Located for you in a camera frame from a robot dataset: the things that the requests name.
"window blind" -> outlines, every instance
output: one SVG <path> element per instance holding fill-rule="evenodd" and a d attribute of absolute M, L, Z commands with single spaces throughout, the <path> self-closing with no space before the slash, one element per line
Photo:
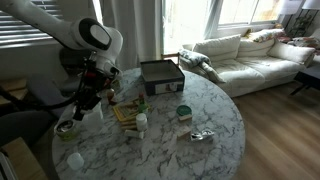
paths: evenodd
<path fill-rule="evenodd" d="M 56 0 L 32 0 L 49 14 L 62 19 Z M 52 39 L 48 34 L 0 11 L 0 46 Z"/>

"green lid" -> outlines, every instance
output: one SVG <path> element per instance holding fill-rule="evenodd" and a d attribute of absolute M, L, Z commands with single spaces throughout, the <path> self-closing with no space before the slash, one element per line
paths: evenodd
<path fill-rule="evenodd" d="M 177 108 L 177 113 L 180 116 L 185 116 L 185 115 L 188 115 L 188 114 L 192 114 L 192 111 L 191 111 L 191 108 L 189 106 L 181 105 L 181 106 L 179 106 Z"/>

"side table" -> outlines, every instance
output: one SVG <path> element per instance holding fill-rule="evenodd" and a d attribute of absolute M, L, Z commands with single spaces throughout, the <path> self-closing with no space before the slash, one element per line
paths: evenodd
<path fill-rule="evenodd" d="M 126 137 L 120 123 L 103 97 L 103 127 L 91 133 L 80 126 L 80 134 L 69 142 L 54 136 L 52 156 L 61 180 L 78 179 L 231 179 L 237 171 L 245 148 L 242 117 L 230 97 L 211 81 L 183 71 L 183 91 L 146 96 L 152 107 L 148 130 L 143 140 Z M 122 91 L 117 98 L 127 102 L 145 93 L 140 69 L 123 72 Z M 176 109 L 188 105 L 192 121 L 179 122 Z M 68 106 L 61 120 L 70 119 Z M 212 130 L 213 138 L 189 142 L 177 140 L 186 126 L 192 132 Z M 75 151 L 84 159 L 74 171 L 67 158 Z"/>
<path fill-rule="evenodd" d="M 294 90 L 290 95 L 295 95 L 305 87 L 313 87 L 320 90 L 320 65 L 312 66 L 303 71 L 299 71 L 294 80 L 301 82 L 302 85 Z"/>

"white sofa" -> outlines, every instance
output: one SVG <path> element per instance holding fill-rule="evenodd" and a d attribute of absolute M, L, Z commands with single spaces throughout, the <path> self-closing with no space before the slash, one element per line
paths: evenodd
<path fill-rule="evenodd" d="M 240 35 L 183 48 L 180 66 L 216 83 L 230 97 L 288 83 L 314 57 L 313 48 L 294 47 L 274 39 L 256 43 Z M 197 55 L 202 59 L 195 62 L 192 58 Z"/>

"small jar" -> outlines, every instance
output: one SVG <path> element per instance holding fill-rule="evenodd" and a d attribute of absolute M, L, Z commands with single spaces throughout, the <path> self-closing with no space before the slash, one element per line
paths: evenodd
<path fill-rule="evenodd" d="M 136 124 L 138 131 L 146 131 L 148 129 L 147 116 L 144 113 L 140 113 L 136 116 Z"/>

